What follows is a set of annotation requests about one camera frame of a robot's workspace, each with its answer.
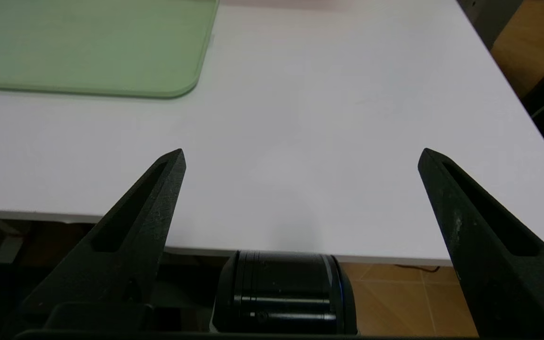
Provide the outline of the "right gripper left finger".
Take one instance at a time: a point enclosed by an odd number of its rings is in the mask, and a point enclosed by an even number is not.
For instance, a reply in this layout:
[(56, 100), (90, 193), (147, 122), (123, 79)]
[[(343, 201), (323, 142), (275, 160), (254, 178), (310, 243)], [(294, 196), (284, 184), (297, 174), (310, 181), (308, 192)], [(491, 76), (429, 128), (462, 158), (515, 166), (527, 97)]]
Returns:
[(89, 338), (145, 329), (185, 172), (181, 149), (158, 158), (28, 294), (3, 337)]

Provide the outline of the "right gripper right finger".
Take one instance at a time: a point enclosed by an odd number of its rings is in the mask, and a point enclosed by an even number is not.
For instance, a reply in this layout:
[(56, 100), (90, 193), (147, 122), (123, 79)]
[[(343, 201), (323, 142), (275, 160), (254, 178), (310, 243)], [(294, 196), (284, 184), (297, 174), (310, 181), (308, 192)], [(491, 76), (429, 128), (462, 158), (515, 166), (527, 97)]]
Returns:
[(544, 338), (544, 242), (452, 159), (417, 163), (480, 338)]

